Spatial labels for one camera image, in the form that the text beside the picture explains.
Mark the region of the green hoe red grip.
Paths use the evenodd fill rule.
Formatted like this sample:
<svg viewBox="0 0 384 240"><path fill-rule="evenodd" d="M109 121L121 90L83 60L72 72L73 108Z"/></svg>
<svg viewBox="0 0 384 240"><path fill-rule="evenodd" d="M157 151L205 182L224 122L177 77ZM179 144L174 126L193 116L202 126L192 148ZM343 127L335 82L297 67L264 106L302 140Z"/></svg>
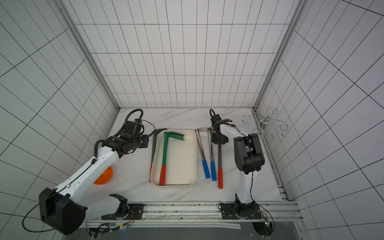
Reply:
<svg viewBox="0 0 384 240"><path fill-rule="evenodd" d="M166 185L168 145L169 145L169 139L166 139L166 135L165 135L165 137L164 137L164 147L163 147L162 168L161 168L161 174L160 174L160 180L159 180L159 185L160 186L165 186Z"/></svg>
<svg viewBox="0 0 384 240"><path fill-rule="evenodd" d="M166 132L166 139L172 138L176 140L184 141L184 135L176 132Z"/></svg>

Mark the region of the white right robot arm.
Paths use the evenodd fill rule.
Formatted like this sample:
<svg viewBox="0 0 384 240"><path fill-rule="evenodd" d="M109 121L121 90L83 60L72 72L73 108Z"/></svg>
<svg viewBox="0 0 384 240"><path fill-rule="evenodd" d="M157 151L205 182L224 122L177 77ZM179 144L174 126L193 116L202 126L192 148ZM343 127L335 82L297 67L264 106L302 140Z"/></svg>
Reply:
<svg viewBox="0 0 384 240"><path fill-rule="evenodd" d="M224 188L222 145L233 139L235 164L241 172L241 193L235 194L234 211L240 218L245 218L246 214L260 212L260 207L252 196L254 179L265 164L259 136L241 132L232 120L222 119L212 109L210 116L212 127L209 137L211 144L218 146L218 188Z"/></svg>

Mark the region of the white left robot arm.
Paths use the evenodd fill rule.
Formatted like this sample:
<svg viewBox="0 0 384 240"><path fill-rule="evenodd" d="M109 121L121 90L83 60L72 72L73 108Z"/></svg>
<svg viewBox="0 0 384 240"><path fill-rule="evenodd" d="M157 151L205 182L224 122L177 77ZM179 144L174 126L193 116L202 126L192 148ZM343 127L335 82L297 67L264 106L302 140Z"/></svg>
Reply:
<svg viewBox="0 0 384 240"><path fill-rule="evenodd" d="M86 191L113 163L138 148L147 148L149 135L144 134L141 119L126 120L117 134L98 140L94 155L71 177L54 189L39 194L39 209L43 223L64 235L77 230L83 222L102 216L126 218L130 211L128 200L119 194L105 199L82 203Z"/></svg>

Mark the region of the cream plastic storage tray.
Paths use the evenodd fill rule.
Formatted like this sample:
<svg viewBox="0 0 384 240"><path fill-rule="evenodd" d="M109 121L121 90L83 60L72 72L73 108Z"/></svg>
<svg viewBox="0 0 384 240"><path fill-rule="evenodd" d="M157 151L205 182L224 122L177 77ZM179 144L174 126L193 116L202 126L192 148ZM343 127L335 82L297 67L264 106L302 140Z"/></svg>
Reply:
<svg viewBox="0 0 384 240"><path fill-rule="evenodd" d="M160 186L163 159L164 133L176 132L184 135L184 141L169 138L167 153L166 185ZM151 183L158 188L187 188L197 180L197 136L192 130L165 130L157 136Z"/></svg>

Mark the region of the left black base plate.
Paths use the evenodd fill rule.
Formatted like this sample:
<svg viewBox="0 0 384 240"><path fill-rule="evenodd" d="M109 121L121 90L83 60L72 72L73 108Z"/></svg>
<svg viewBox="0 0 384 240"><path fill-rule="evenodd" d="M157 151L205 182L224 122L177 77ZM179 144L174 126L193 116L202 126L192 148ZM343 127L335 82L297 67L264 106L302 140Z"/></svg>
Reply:
<svg viewBox="0 0 384 240"><path fill-rule="evenodd" d="M102 220L120 220L128 221L131 218L134 220L140 220L143 215L144 204L123 204L119 206L116 213L112 215L104 215Z"/></svg>

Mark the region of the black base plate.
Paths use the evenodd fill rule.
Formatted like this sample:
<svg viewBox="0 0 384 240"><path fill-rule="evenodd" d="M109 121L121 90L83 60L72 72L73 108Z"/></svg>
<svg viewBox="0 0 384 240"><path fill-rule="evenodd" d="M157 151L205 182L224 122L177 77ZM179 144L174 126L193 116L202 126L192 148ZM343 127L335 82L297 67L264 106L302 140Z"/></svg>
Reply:
<svg viewBox="0 0 384 240"><path fill-rule="evenodd" d="M144 204L123 204L119 206L116 213L112 215L104 215L102 220L120 220L128 221L131 218L134 220L140 220L143 215Z"/></svg>
<svg viewBox="0 0 384 240"><path fill-rule="evenodd" d="M223 220L261 220L260 206L255 203L220 203L218 206Z"/></svg>

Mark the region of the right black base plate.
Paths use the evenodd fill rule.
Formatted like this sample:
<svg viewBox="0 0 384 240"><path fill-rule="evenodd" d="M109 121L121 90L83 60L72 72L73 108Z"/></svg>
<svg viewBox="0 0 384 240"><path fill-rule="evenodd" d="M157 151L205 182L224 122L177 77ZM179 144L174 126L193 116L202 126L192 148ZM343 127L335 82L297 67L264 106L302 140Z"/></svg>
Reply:
<svg viewBox="0 0 384 240"><path fill-rule="evenodd" d="M218 206L223 220L261 220L260 206L255 203L220 203Z"/></svg>

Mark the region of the aluminium mounting rail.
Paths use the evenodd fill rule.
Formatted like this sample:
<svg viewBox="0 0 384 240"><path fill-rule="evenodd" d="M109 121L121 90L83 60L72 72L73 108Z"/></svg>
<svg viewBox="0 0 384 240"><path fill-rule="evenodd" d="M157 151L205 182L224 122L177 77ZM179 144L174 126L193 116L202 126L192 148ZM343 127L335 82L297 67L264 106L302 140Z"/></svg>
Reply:
<svg viewBox="0 0 384 240"><path fill-rule="evenodd" d="M256 202L260 206L261 220L223 220L218 208L220 203L234 202L160 202L144 204L140 220L102 220L101 217L83 222L81 228L93 231L113 231L128 227L214 227L238 228L242 222L256 223L259 227L277 228L277 223L292 222L299 232L305 230L304 219L296 202Z"/></svg>

